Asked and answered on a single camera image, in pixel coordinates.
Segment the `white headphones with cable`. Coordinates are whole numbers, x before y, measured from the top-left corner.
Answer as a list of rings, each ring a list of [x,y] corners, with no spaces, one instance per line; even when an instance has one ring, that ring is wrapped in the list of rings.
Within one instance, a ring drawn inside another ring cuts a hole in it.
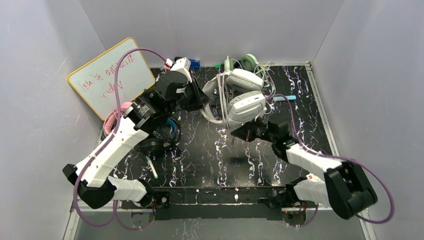
[[[217,90],[221,120],[215,118],[209,103],[203,105],[201,114],[211,123],[227,130],[235,130],[265,114],[266,97],[262,91],[263,86],[264,80],[247,70],[238,68],[218,73],[204,85],[202,92],[211,98],[214,90]]]

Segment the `black blue headphones with cable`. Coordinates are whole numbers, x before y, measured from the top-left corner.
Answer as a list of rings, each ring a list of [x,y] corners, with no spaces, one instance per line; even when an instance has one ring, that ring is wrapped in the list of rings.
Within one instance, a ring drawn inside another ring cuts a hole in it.
[[[154,134],[149,136],[147,139],[141,141],[135,147],[135,150],[150,158],[161,157],[166,152],[172,152],[180,156],[182,154],[178,147],[182,136],[180,121],[174,116],[170,116],[167,119],[166,125],[170,127],[170,133],[165,133],[163,130],[164,125],[162,125],[154,131],[160,137]]]

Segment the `pink headphones with cable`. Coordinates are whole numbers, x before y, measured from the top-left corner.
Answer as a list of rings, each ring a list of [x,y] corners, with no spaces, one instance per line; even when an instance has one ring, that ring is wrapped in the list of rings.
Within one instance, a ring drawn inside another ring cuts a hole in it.
[[[121,104],[119,108],[119,112],[121,115],[132,105],[132,102],[124,102]],[[108,136],[113,129],[115,128],[116,122],[118,119],[118,109],[116,108],[113,112],[111,112],[103,122],[103,134]]]

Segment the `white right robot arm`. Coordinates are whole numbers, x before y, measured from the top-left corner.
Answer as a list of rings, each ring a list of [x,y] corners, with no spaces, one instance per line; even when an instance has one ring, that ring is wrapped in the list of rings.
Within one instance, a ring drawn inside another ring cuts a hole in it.
[[[305,151],[290,134],[286,122],[263,123],[253,120],[230,134],[246,142],[256,139],[270,142],[278,158],[313,175],[293,180],[275,196],[260,200],[261,203],[272,205],[275,199],[285,204],[310,201],[331,207],[339,217],[347,220],[378,201],[361,166]]]

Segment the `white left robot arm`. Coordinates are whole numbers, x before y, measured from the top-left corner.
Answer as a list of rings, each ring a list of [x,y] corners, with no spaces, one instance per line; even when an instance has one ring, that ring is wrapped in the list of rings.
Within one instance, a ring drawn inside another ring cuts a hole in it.
[[[188,58],[179,58],[153,86],[117,117],[114,129],[92,153],[78,164],[67,164],[62,172],[74,185],[74,196],[92,209],[111,201],[149,203],[154,190],[143,179],[119,179],[110,175],[115,166],[138,144],[149,142],[153,133],[167,124],[178,110],[197,111],[207,102],[189,71]]]

